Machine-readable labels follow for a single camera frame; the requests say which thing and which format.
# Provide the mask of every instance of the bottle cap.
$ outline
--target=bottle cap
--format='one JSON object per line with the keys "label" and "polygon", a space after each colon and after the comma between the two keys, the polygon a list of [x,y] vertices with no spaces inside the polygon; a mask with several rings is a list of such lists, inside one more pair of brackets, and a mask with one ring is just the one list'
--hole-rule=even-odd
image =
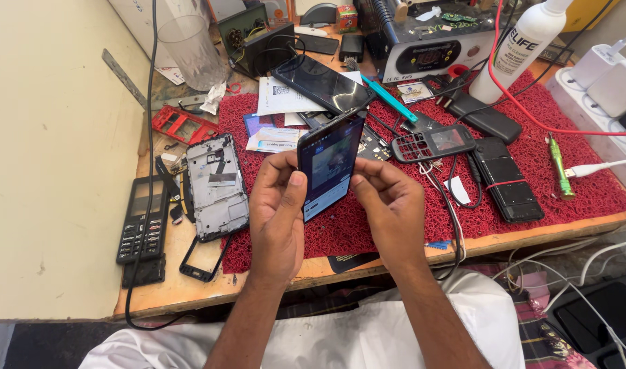
{"label": "bottle cap", "polygon": [[552,13],[563,13],[572,2],[573,0],[548,0],[543,3],[543,7]]}

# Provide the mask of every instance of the green screwdriver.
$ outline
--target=green screwdriver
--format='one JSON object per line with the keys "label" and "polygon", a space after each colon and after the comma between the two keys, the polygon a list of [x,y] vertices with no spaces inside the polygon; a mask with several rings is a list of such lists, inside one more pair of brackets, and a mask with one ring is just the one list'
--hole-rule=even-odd
{"label": "green screwdriver", "polygon": [[568,178],[563,171],[563,161],[561,157],[561,151],[559,151],[559,144],[553,138],[552,132],[548,132],[548,134],[550,135],[550,140],[548,141],[548,145],[550,145],[550,156],[552,156],[553,161],[555,162],[555,166],[557,168],[557,172],[559,173],[559,187],[561,187],[561,199],[572,200],[573,198],[575,198],[575,194],[570,188],[570,182],[568,182]]}

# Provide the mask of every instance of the digital temperature display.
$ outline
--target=digital temperature display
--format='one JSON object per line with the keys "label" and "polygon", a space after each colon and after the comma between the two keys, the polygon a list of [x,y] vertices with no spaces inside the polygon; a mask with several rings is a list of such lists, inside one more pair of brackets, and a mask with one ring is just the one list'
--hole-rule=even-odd
{"label": "digital temperature display", "polygon": [[418,60],[416,61],[416,63],[421,66],[427,65],[429,63],[437,61],[440,56],[441,53],[438,50],[426,51],[418,56]]}
{"label": "digital temperature display", "polygon": [[449,67],[460,54],[461,43],[457,40],[413,45],[399,54],[395,69],[402,75],[440,70]]}

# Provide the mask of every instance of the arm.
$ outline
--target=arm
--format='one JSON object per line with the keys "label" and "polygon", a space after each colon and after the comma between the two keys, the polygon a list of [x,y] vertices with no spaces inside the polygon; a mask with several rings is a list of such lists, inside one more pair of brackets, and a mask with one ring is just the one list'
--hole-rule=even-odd
{"label": "arm", "polygon": [[276,310],[302,266],[307,177],[293,151],[268,156],[249,198],[251,271],[204,369],[258,368]]}
{"label": "arm", "polygon": [[428,369],[491,369],[424,255],[424,189],[386,162],[358,158],[351,185],[375,246],[402,294]]}

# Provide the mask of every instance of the pcb cleaner bottle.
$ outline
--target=pcb cleaner bottle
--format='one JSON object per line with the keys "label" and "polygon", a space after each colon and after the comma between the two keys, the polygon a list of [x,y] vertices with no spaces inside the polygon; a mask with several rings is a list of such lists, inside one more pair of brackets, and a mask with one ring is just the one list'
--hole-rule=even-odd
{"label": "pcb cleaner bottle", "polygon": [[[504,88],[509,88],[562,31],[566,24],[566,8],[572,2],[547,0],[530,7],[520,16],[493,58],[493,74]],[[487,69],[481,71],[469,92],[484,104],[492,104],[502,96],[502,91],[495,85]]]}

